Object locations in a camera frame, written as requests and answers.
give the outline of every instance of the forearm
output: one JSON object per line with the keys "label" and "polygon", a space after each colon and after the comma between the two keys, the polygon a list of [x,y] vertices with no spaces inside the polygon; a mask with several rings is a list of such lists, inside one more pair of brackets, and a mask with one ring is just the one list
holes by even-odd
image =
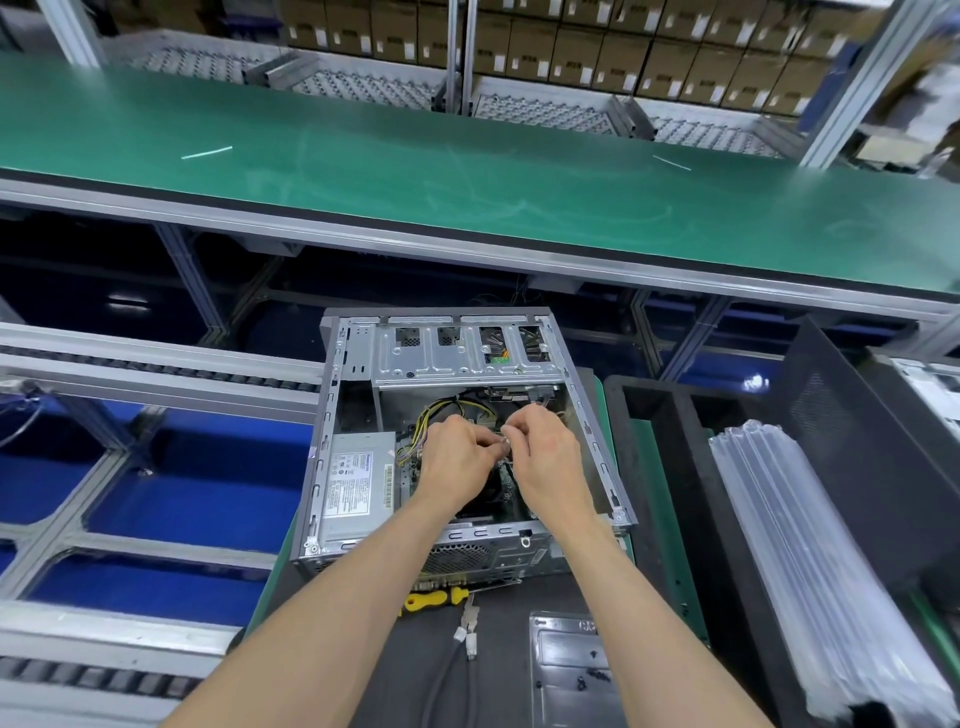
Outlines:
{"label": "forearm", "polygon": [[769,728],[750,696],[660,598],[608,527],[584,522],[571,534],[561,545],[633,728]]}
{"label": "forearm", "polygon": [[231,654],[164,728],[343,728],[403,600],[451,518],[416,497]]}

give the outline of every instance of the storage shelf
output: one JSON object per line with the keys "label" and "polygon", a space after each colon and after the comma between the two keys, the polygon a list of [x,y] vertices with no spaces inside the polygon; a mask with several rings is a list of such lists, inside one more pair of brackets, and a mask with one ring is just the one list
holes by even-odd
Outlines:
{"label": "storage shelf", "polygon": [[[243,73],[290,49],[175,31],[111,38],[105,42],[113,62],[133,68],[191,78],[244,83]],[[297,51],[308,57],[305,77],[290,86],[297,93],[430,110],[445,71],[406,63]],[[574,132],[616,135],[611,121],[613,95],[602,91],[479,77],[473,115],[481,119],[528,124]],[[780,155],[755,133],[759,114],[690,104],[620,97],[644,110],[657,129],[657,142],[760,157]]]}

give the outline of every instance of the aluminum rail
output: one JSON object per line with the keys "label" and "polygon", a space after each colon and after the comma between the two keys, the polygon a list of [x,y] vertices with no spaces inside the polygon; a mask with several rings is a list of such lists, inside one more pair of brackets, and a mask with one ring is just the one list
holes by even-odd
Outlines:
{"label": "aluminum rail", "polygon": [[841,281],[835,285],[822,285],[780,280],[773,275],[762,278],[719,271],[697,271],[684,268],[680,261],[677,266],[626,262],[599,257],[600,251],[593,251],[592,255],[554,253],[421,233],[384,231],[373,225],[341,225],[38,182],[0,179],[0,201],[116,218],[169,222],[205,230],[262,235],[366,253],[521,273],[550,273],[637,287],[710,293],[739,300],[786,303],[917,322],[939,323],[960,310],[957,303],[932,301],[908,294],[851,290],[844,288]]}

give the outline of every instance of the power supply label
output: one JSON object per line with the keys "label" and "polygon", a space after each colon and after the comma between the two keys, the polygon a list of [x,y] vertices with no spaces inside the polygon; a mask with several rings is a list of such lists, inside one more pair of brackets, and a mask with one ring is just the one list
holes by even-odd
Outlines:
{"label": "power supply label", "polygon": [[334,455],[326,484],[324,518],[368,516],[372,488],[373,453]]}

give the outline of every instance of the metal frame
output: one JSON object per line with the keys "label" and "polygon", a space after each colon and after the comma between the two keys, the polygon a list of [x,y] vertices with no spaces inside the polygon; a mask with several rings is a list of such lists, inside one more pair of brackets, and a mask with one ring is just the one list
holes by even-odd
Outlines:
{"label": "metal frame", "polygon": [[88,68],[99,68],[107,63],[100,39],[86,16],[82,0],[37,2],[68,61]]}
{"label": "metal frame", "polygon": [[833,164],[894,73],[951,4],[949,0],[896,0],[843,89],[808,136],[800,166],[826,169]]}

